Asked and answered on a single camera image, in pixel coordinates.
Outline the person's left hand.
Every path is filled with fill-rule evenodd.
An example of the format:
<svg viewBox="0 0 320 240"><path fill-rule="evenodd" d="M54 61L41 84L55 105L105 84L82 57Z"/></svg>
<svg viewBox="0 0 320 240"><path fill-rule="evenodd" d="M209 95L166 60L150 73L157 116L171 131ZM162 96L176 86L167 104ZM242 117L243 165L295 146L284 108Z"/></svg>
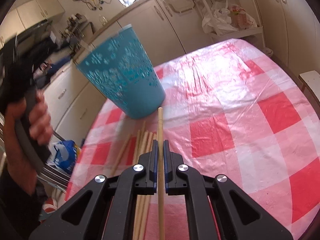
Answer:
<svg viewBox="0 0 320 240"><path fill-rule="evenodd" d="M35 106L29 113L29 135L39 145L48 145L52 135L51 116L44 95L35 90ZM23 116L27 107L25 99L8 105L4 119L4 144L7 155L7 170L13 181L28 195L35 192L37 172L21 149L16 137L15 122Z"/></svg>

